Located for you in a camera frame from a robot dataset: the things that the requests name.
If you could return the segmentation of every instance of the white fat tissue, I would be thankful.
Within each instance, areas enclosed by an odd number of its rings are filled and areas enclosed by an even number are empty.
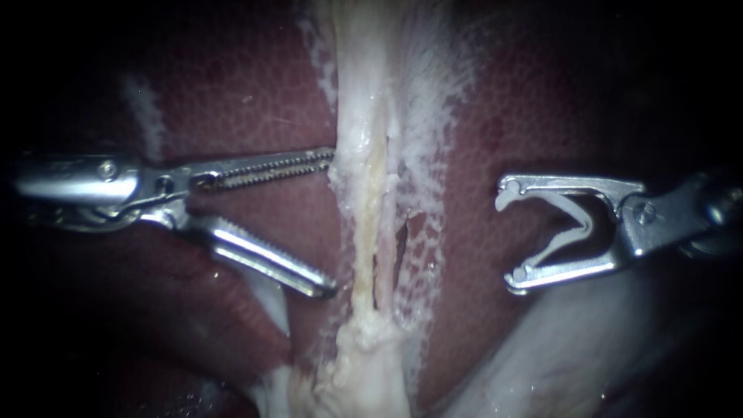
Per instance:
[[[163,143],[167,133],[163,113],[157,107],[155,92],[144,77],[124,74],[120,77],[121,95],[142,130],[145,157],[153,162],[163,159]]]
[[[299,26],[323,91],[330,67],[319,50],[328,36],[334,42],[338,91],[326,96],[331,104],[337,98],[337,145],[328,176],[351,229],[342,236],[354,255],[353,289],[337,355],[311,375],[293,370],[291,416],[404,418],[445,263],[444,133],[455,124],[447,101],[462,94],[471,72],[454,69],[463,61],[448,50],[444,7],[317,2],[315,13],[319,25],[304,16]],[[409,231],[395,287],[395,235],[413,217],[422,227]]]

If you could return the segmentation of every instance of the silver metal instrument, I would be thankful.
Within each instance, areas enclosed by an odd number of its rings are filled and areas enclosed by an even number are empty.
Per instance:
[[[158,168],[126,154],[28,154],[15,162],[13,185],[29,202],[30,224],[86,233],[157,224],[227,263],[326,298],[336,291],[330,277],[226,219],[189,214],[185,200],[196,189],[228,190],[316,173],[333,157],[333,148],[322,147]]]
[[[509,290],[528,290],[594,277],[631,266],[662,248],[677,247],[685,255],[722,256],[743,250],[734,227],[743,217],[743,183],[709,173],[689,176],[664,194],[651,195],[645,184],[592,176],[507,174],[499,181],[495,208],[541,198],[572,216],[578,227],[555,235],[550,244],[505,274]],[[604,202],[616,232],[598,256],[569,262],[544,262],[557,250],[587,239],[593,218],[569,196],[596,197]]]

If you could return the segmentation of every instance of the white membrane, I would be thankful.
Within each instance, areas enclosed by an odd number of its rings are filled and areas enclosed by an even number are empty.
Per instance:
[[[652,336],[642,286],[623,272],[549,290],[442,418],[591,416]]]
[[[245,269],[243,276],[271,321],[288,337],[289,317],[286,314],[286,298],[281,285],[268,276],[250,269]]]
[[[163,113],[156,104],[155,92],[145,78],[125,74],[121,77],[121,94],[142,130],[145,157],[153,162],[161,161],[167,129]]]

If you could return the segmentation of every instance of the forceps jaw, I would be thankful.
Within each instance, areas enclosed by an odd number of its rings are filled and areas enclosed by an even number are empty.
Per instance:
[[[523,295],[542,286],[615,272],[662,248],[680,246],[704,235],[710,230],[710,222],[699,210],[699,197],[711,181],[707,174],[698,173],[668,193],[649,196],[643,183],[632,181],[579,176],[503,176],[495,200],[498,211],[514,200],[540,197],[584,224],[582,230],[575,228],[560,233],[572,233],[572,238],[558,243],[554,238],[546,250],[506,273],[508,289]],[[557,249],[590,234],[590,215],[564,197],[577,195],[598,197],[607,205],[614,215],[614,239],[607,251],[596,257],[544,265],[541,261]]]

